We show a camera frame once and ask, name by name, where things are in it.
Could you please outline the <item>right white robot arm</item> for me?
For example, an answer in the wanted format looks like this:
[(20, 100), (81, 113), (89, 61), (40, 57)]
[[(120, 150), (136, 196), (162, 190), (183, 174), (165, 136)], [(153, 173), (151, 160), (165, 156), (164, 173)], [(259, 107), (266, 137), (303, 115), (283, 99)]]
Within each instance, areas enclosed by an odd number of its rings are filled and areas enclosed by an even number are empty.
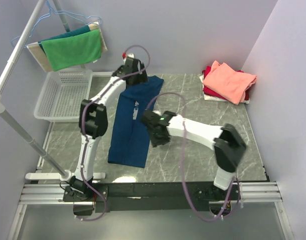
[(168, 143), (171, 137), (182, 137), (213, 150), (218, 169), (212, 194), (222, 200), (230, 193), (229, 185), (247, 149), (233, 125), (208, 125), (174, 112), (165, 111), (160, 115), (149, 109), (144, 111), (141, 122), (147, 127), (153, 147)]

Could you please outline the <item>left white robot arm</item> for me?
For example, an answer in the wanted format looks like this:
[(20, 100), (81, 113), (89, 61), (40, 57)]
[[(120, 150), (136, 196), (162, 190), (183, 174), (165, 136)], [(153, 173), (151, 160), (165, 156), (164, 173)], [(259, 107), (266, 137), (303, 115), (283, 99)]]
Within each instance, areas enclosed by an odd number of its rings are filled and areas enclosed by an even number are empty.
[(108, 128), (108, 107), (128, 87), (147, 81), (144, 63), (130, 54), (124, 58), (124, 64), (113, 72), (109, 82), (97, 95), (81, 102), (81, 149), (76, 170), (69, 180), (70, 189), (81, 201), (87, 201), (93, 195), (90, 186), (93, 167), (98, 144)]

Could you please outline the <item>blue t shirt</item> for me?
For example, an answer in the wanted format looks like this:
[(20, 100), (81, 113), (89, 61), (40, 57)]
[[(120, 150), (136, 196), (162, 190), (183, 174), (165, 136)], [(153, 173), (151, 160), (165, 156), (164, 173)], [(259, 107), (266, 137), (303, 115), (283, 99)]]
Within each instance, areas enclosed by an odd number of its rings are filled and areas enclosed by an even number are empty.
[(145, 167), (150, 139), (140, 119), (150, 101), (160, 93), (163, 83), (163, 79), (150, 76), (148, 82), (130, 86), (120, 94), (108, 163)]

